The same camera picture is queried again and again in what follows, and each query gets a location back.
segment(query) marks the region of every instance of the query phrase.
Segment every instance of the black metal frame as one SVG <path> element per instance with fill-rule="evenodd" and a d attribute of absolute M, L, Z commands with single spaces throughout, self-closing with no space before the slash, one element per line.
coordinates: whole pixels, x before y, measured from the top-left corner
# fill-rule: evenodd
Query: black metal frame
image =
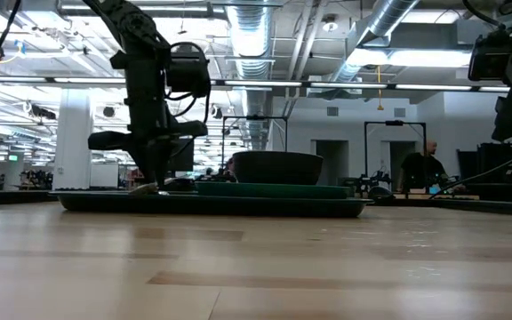
<path fill-rule="evenodd" d="M 422 143 L 423 143 L 423 151 L 424 151 L 424 189 L 426 193 L 429 193 L 429 185 L 428 185 L 428 173 L 426 171 L 428 166 L 428 160 L 426 159 L 427 146 L 426 143 L 428 141 L 426 136 L 426 123 L 423 122 L 402 122 L 402 121 L 365 121 L 364 122 L 364 174 L 369 177 L 369 147 L 368 147 L 368 132 L 367 127 L 369 124 L 384 124 L 385 126 L 404 126 L 405 124 L 409 125 L 419 125 L 422 127 Z"/>
<path fill-rule="evenodd" d="M 287 116 L 224 116 L 222 117 L 222 146 L 220 155 L 220 165 L 224 165 L 224 142 L 225 131 L 227 130 L 227 120 L 229 119 L 245 119 L 245 120 L 284 120 L 285 122 L 285 135 L 284 135 L 284 151 L 288 152 L 288 117 Z"/>

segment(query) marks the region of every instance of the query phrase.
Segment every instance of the pillar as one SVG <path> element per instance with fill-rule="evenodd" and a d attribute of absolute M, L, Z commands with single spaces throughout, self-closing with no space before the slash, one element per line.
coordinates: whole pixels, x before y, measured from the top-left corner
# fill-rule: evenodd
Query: pillar
<path fill-rule="evenodd" d="M 4 190 L 19 190 L 17 186 L 21 184 L 21 173 L 25 165 L 25 157 L 22 152 L 10 152 L 5 163 L 5 181 Z"/>
<path fill-rule="evenodd" d="M 63 89 L 60 98 L 53 189 L 90 187 L 92 152 L 88 149 L 88 136 L 92 133 L 92 127 L 90 91 Z"/>

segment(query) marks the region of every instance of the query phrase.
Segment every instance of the ceiling duct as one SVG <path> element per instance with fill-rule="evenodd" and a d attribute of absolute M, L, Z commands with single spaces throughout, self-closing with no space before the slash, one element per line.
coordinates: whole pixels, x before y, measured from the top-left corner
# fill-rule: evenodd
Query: ceiling duct
<path fill-rule="evenodd" d="M 263 58 L 269 55 L 272 9 L 256 6 L 227 7 L 230 22 L 230 41 L 236 56 Z M 269 63 L 264 60 L 237 60 L 238 76 L 244 80 L 268 79 Z M 246 116 L 269 116 L 271 113 L 271 92 L 243 91 L 243 110 Z M 268 122 L 246 122 L 252 149 L 266 148 Z"/>
<path fill-rule="evenodd" d="M 347 83 L 353 81 L 362 66 L 352 63 L 353 51 L 358 45 L 384 47 L 390 44 L 390 34 L 420 0 L 379 0 L 372 14 L 353 23 L 348 33 L 349 56 L 333 73 L 330 81 Z M 324 99 L 348 98 L 342 90 L 330 90 L 315 95 Z"/>

